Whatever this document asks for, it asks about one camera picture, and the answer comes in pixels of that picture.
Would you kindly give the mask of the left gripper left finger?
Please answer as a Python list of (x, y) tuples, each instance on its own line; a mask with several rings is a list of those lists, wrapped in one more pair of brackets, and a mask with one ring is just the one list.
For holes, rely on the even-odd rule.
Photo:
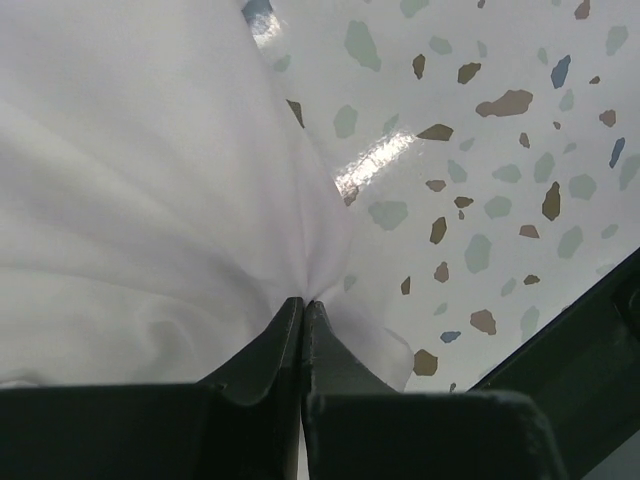
[(5, 479), (292, 479), (304, 303), (195, 383), (1, 393)]

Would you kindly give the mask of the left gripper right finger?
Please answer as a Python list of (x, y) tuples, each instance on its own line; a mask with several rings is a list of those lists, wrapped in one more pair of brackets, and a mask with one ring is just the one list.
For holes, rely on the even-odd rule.
[(508, 391), (398, 393), (304, 314), (302, 422), (313, 479), (565, 479), (552, 429)]

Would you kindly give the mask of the white t shirt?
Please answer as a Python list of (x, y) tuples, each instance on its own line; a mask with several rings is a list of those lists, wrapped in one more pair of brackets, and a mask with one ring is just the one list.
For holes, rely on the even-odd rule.
[(405, 387), (352, 218), (240, 1), (1, 5), (1, 384), (196, 381), (290, 297)]

